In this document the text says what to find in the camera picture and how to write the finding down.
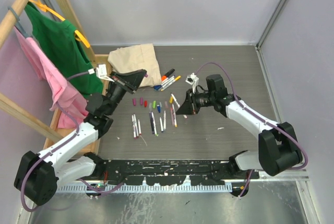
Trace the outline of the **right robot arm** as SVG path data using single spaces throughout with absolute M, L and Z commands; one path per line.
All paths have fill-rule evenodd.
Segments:
M 303 161 L 292 125 L 269 120 L 249 108 L 240 97 L 228 93 L 221 75 L 207 76 L 207 89 L 202 92 L 198 91 L 199 79 L 195 74 L 188 75 L 186 82 L 191 88 L 186 91 L 177 115 L 195 115 L 203 107 L 213 107 L 224 117 L 239 123 L 258 141 L 257 151 L 245 150 L 229 157 L 231 177 L 241 179 L 248 170 L 263 170 L 275 176 Z

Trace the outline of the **grey end white marker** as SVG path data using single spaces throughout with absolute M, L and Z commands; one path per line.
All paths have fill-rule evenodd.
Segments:
M 166 110 L 163 113 L 163 131 L 166 131 Z

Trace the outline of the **yellow end rainbow pen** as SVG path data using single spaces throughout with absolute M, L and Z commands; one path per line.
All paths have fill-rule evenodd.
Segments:
M 174 126 L 177 127 L 176 112 L 175 112 L 175 106 L 173 103 L 172 103 L 172 116 L 173 116 Z

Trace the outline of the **lilac pen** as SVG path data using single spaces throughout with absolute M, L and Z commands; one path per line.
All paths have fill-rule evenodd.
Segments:
M 173 109 L 172 109 L 172 107 L 170 107 L 170 114 L 171 114 L 171 122 L 172 122 L 172 125 L 175 126 L 174 114 L 173 114 Z

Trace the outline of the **dark purple clear pen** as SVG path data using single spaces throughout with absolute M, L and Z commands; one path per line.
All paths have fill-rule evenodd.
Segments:
M 152 132 L 152 134 L 154 134 L 154 125 L 153 125 L 152 112 L 149 112 L 149 119 L 150 119 L 151 132 Z

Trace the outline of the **blue end white marker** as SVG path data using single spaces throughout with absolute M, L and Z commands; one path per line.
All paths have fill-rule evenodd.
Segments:
M 162 119 L 162 117 L 159 117 L 159 122 L 160 122 L 161 132 L 163 133 L 164 132 L 164 125 L 163 125 L 163 119 Z

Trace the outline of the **green cap rainbow pen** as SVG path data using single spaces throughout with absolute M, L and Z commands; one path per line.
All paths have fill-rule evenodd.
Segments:
M 157 127 L 156 127 L 156 121 L 155 121 L 154 113 L 153 112 L 151 112 L 151 116 L 152 116 L 152 124 L 153 124 L 154 135 L 158 136 Z

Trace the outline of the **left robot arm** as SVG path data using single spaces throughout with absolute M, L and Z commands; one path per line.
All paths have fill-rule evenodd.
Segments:
M 20 191 L 23 208 L 32 212 L 25 199 L 36 206 L 47 203 L 58 187 L 90 177 L 99 180 L 106 170 L 105 161 L 98 155 L 88 152 L 75 161 L 71 158 L 90 143 L 106 134 L 113 119 L 110 117 L 126 93 L 134 94 L 147 76 L 145 69 L 129 73 L 111 72 L 106 94 L 93 93 L 89 96 L 87 117 L 76 129 L 51 147 L 35 154 L 25 153 L 15 177 L 14 186 Z

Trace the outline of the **red cap white pen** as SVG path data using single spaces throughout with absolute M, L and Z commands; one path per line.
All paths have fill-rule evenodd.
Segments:
M 141 132 L 141 124 L 140 124 L 140 120 L 138 119 L 137 120 L 137 127 L 138 127 L 138 135 L 142 135 L 142 132 Z

